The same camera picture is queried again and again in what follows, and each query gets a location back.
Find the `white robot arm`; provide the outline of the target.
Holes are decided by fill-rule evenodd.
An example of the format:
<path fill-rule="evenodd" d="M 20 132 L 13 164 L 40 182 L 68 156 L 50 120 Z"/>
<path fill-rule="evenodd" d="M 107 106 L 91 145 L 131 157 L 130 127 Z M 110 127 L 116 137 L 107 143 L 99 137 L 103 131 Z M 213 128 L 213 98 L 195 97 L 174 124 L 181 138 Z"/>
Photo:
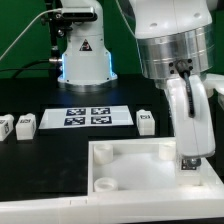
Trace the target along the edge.
<path fill-rule="evenodd" d="M 117 79 L 103 40 L 103 12 L 97 0 L 61 0 L 68 45 L 62 54 L 64 88 L 83 91 Z M 207 0 L 127 0 L 136 21 L 143 76 L 165 91 L 177 151 L 189 168 L 215 152 L 207 94 L 224 95 L 224 76 L 208 74 L 213 63 L 212 18 Z"/>

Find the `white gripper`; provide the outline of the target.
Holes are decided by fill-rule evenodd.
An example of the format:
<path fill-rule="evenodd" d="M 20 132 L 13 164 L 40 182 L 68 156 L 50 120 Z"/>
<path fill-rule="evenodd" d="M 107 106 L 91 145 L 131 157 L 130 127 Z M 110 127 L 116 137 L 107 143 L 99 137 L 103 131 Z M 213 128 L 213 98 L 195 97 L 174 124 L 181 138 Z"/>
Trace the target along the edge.
<path fill-rule="evenodd" d="M 215 137 L 207 94 L 197 75 L 189 77 L 193 109 L 190 109 L 186 82 L 169 79 L 166 97 L 171 109 L 178 156 L 185 160 L 211 157 L 215 153 Z"/>

